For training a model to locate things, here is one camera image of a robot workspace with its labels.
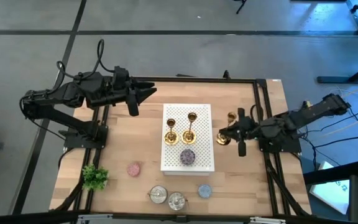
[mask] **brass candlestick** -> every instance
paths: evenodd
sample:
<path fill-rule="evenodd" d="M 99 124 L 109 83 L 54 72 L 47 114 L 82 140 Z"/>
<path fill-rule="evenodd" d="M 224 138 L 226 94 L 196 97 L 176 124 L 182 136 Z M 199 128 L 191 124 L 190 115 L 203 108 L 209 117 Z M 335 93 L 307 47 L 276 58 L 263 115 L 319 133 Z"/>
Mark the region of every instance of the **brass candlestick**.
<path fill-rule="evenodd" d="M 227 114 L 227 128 L 230 126 L 230 124 L 237 119 L 237 115 L 235 112 L 229 112 Z M 226 146 L 231 142 L 231 138 L 218 133 L 216 135 L 216 142 L 222 146 Z"/>
<path fill-rule="evenodd" d="M 187 118 L 190 121 L 190 127 L 189 130 L 183 132 L 183 134 L 181 135 L 181 140 L 185 144 L 193 144 L 196 141 L 196 133 L 191 130 L 191 124 L 193 124 L 193 122 L 197 119 L 197 114 L 193 112 L 189 113 L 187 115 Z"/>
<path fill-rule="evenodd" d="M 167 145 L 174 145 L 178 142 L 179 140 L 179 135 L 176 131 L 172 130 L 172 128 L 174 127 L 176 121 L 174 119 L 168 119 L 167 120 L 167 125 L 170 128 L 170 130 L 165 133 L 164 135 L 164 141 Z"/>

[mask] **small plant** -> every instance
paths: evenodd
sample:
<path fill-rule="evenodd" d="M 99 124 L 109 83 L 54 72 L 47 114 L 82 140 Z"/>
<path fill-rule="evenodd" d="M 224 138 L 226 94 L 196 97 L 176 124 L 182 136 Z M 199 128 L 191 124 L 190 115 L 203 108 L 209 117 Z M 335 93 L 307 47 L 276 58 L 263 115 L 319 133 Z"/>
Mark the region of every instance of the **small plant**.
<path fill-rule="evenodd" d="M 109 171 L 100 168 L 96 169 L 93 164 L 85 166 L 83 171 L 84 184 L 82 189 L 103 190 L 106 186 Z"/>

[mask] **gray floor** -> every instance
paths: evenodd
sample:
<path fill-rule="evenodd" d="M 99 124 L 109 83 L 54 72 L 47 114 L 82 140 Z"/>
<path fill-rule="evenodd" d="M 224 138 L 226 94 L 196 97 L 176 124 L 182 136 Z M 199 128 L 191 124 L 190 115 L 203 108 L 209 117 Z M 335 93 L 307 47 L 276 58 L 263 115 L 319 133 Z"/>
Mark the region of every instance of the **gray floor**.
<path fill-rule="evenodd" d="M 0 29 L 71 30 L 79 5 L 79 0 L 0 0 Z M 357 29 L 346 3 L 249 0 L 237 16 L 238 6 L 238 2 L 228 0 L 94 0 L 86 3 L 80 30 Z M 229 70 L 232 77 L 279 78 L 290 109 L 298 108 L 303 100 L 316 103 L 330 91 L 338 92 L 335 85 L 317 84 L 317 76 L 346 77 L 358 71 L 356 36 L 81 35 L 74 42 L 67 66 L 69 73 L 91 69 L 101 37 L 105 39 L 103 61 L 109 67 L 120 65 L 133 76 L 182 73 L 221 77 L 224 70 Z M 67 41 L 67 35 L 0 35 L 0 141 L 5 143 L 0 151 L 0 215 L 9 213 L 37 132 L 21 115 L 19 98 L 27 90 L 52 86 L 57 73 L 55 62 L 62 59 Z M 351 91 L 358 86 L 340 85 L 340 88 Z M 357 113 L 358 94 L 346 100 Z M 58 109 L 72 113 L 63 106 Z M 309 130 L 340 119 L 321 119 L 309 125 Z M 352 122 L 349 119 L 326 133 Z M 62 129 L 57 124 L 51 124 L 50 128 Z M 358 136 L 358 125 L 325 138 L 322 135 L 313 133 L 309 139 L 319 145 Z M 301 144 L 306 172 L 312 169 L 313 152 L 305 142 Z M 358 140 L 333 144 L 321 148 L 321 152 L 340 164 L 358 161 Z M 48 209 L 61 153 L 62 141 L 47 134 L 24 212 Z M 327 158 L 318 154 L 317 160 Z M 310 200 L 315 215 L 345 218 L 316 198 Z"/>

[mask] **wooden tabletop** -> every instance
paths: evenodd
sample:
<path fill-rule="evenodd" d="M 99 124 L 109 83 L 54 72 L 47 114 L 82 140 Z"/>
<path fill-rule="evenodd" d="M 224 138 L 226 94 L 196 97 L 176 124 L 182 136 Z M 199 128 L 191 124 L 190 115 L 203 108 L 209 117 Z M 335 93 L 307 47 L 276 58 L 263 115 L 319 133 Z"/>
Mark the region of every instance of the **wooden tabletop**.
<path fill-rule="evenodd" d="M 286 111 L 284 91 L 280 80 L 267 80 L 272 113 Z M 160 172 L 162 114 L 164 103 L 211 104 L 213 136 L 227 125 L 227 113 L 243 107 L 249 113 L 255 104 L 251 84 L 246 83 L 182 83 L 156 82 L 157 92 L 139 107 L 140 115 L 131 117 L 127 106 L 119 104 L 109 110 L 109 136 L 101 151 L 99 166 L 109 171 L 103 191 L 95 192 L 92 212 L 116 213 L 175 213 L 168 203 L 157 205 L 147 193 L 162 185 L 168 193 L 182 192 L 188 204 L 180 213 L 189 215 L 271 215 L 269 191 L 263 154 L 258 142 L 247 141 L 247 155 L 239 157 L 237 144 L 214 143 L 215 172 L 208 177 L 169 176 Z M 264 107 L 262 89 L 259 90 Z M 93 111 L 78 108 L 74 117 L 91 120 Z M 84 149 L 74 149 L 62 160 L 50 208 L 59 206 L 73 190 L 80 176 Z M 311 212 L 300 162 L 293 155 L 281 153 L 285 183 L 304 210 Z M 141 164 L 138 177 L 130 177 L 126 168 L 131 162 Z M 209 199 L 198 196 L 200 184 L 212 186 Z M 276 186 L 278 209 L 283 212 L 280 191 Z M 86 191 L 80 208 L 85 207 Z"/>

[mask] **perforated surface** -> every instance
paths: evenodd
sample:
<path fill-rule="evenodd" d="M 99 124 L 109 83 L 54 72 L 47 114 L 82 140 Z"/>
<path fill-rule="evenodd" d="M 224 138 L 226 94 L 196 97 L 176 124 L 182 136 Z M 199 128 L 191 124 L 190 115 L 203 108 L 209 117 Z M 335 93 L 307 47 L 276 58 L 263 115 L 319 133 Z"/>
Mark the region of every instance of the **perforated surface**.
<path fill-rule="evenodd" d="M 187 116 L 190 112 L 197 114 L 197 119 L 191 126 L 196 134 L 196 142 L 187 145 L 181 140 L 181 135 L 189 129 L 190 122 Z M 163 140 L 164 134 L 169 131 L 167 119 L 170 118 L 176 121 L 173 130 L 180 138 L 174 146 L 166 145 Z M 211 105 L 164 104 L 162 130 L 161 171 L 188 172 L 188 175 L 192 172 L 214 171 Z M 185 149 L 191 149 L 196 155 L 192 165 L 184 165 L 180 162 L 180 153 Z"/>

